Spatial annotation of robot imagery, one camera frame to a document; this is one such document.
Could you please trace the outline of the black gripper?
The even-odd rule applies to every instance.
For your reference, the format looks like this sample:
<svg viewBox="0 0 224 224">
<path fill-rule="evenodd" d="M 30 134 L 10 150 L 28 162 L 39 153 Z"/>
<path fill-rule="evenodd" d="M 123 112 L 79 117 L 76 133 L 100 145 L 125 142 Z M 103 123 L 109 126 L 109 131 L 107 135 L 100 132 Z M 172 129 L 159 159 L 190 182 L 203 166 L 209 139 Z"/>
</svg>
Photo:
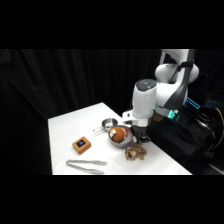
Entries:
<svg viewBox="0 0 224 224">
<path fill-rule="evenodd" d="M 136 143 L 139 144 L 140 143 L 140 138 L 141 138 L 141 142 L 142 143 L 147 143 L 148 139 L 147 139 L 147 127 L 139 127 L 137 125 L 133 125 L 132 126 L 133 129 L 133 133 L 136 139 Z"/>
</svg>

